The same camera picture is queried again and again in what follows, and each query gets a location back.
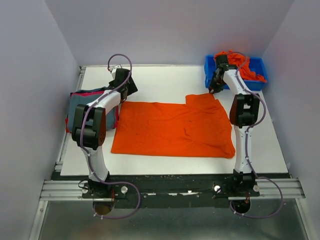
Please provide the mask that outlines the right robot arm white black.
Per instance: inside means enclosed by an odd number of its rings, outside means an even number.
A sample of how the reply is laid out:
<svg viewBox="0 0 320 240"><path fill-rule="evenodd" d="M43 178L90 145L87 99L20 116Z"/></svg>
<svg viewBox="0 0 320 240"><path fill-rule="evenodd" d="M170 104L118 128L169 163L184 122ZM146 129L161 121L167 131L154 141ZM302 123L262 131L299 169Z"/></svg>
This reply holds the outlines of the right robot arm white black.
<svg viewBox="0 0 320 240"><path fill-rule="evenodd" d="M208 86L209 92L216 94L228 86L233 94L229 121L234 127L236 139L236 160L234 171L249 175L255 172L252 164L252 130L258 125L261 97L253 93L240 75L240 68L229 63L228 55L221 54L215 59L215 72Z"/></svg>

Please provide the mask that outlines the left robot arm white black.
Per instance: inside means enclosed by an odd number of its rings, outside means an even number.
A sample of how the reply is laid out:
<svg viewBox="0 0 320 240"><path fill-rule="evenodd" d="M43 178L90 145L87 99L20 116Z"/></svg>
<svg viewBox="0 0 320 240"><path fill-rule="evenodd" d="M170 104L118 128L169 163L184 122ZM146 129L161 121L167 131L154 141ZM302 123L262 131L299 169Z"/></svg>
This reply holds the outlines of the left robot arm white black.
<svg viewBox="0 0 320 240"><path fill-rule="evenodd" d="M111 70L113 80L108 86L79 90L70 95L66 129L81 148L89 169L89 179L95 181L93 191L101 198L107 197L111 185L102 146L107 130L115 129L119 121L120 105L138 91L132 71L120 65Z"/></svg>

